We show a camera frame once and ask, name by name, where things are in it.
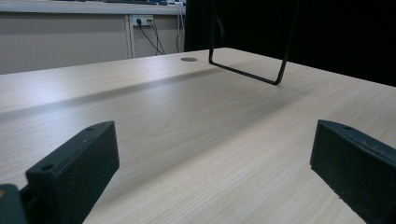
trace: black metal wire frame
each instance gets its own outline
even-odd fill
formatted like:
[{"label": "black metal wire frame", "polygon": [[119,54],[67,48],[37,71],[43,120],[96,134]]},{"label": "black metal wire frame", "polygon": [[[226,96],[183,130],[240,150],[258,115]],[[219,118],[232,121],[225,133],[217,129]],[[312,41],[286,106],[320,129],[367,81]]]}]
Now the black metal wire frame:
[{"label": "black metal wire frame", "polygon": [[294,36],[294,32],[296,29],[296,25],[297,25],[297,14],[298,14],[298,9],[299,9],[299,2],[300,0],[297,0],[297,4],[296,4],[296,8],[294,10],[294,15],[293,15],[293,21],[291,22],[291,28],[290,28],[290,34],[289,34],[289,39],[288,39],[288,43],[285,49],[285,54],[283,55],[283,60],[282,60],[282,64],[280,65],[280,69],[279,69],[279,73],[277,75],[277,78],[275,81],[270,80],[268,78],[265,77],[259,77],[238,69],[234,69],[219,63],[215,63],[213,62],[213,53],[215,51],[215,32],[216,32],[216,21],[219,23],[220,26],[220,30],[222,30],[222,24],[221,21],[218,18],[217,15],[217,6],[216,6],[216,0],[213,0],[213,7],[212,7],[212,22],[211,22],[211,30],[210,30],[210,42],[209,42],[209,63],[213,64],[217,67],[223,68],[223,69],[227,69],[229,71],[235,72],[237,74],[240,74],[242,76],[245,77],[251,77],[251,78],[255,78],[258,79],[259,81],[262,82],[266,82],[272,85],[278,85],[281,81],[282,81],[282,77],[283,77],[283,73],[285,72],[285,67],[286,67],[286,62],[288,61],[289,58],[289,53],[290,53],[290,47],[291,47],[291,42]]}]

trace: white desk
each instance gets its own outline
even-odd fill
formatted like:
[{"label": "white desk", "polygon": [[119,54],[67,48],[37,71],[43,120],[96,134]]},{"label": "white desk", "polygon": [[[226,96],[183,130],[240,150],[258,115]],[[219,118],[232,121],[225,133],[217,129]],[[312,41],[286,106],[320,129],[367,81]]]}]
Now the white desk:
[{"label": "white desk", "polygon": [[[56,147],[115,120],[120,169],[85,223],[363,223],[310,169],[316,125],[344,123],[395,147],[396,89],[294,63],[272,86],[207,57],[0,76],[0,183],[23,187],[24,171]],[[232,49],[215,57],[278,69]]]}]

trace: table surface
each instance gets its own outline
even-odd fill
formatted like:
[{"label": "table surface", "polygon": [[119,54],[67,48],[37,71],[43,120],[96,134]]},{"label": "table surface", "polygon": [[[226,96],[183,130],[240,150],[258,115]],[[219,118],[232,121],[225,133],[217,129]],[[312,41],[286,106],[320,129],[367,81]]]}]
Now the table surface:
[{"label": "table surface", "polygon": [[[196,62],[183,62],[185,57]],[[114,120],[115,173],[84,223],[363,223],[310,169],[318,119],[396,146],[396,89],[288,63],[279,86],[208,51],[0,76],[0,183]],[[266,77],[280,61],[216,49]]]}]

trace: electrical socket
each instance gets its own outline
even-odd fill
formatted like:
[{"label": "electrical socket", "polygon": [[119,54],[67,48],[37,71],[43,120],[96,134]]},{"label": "electrical socket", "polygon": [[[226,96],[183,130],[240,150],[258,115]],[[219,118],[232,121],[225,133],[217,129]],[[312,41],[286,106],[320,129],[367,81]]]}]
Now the electrical socket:
[{"label": "electrical socket", "polygon": [[149,21],[153,21],[153,16],[152,15],[133,15],[132,16],[132,20],[134,22],[134,26],[138,26],[139,24],[137,23],[137,20],[141,20],[142,21],[142,26],[150,26],[151,22]]}]

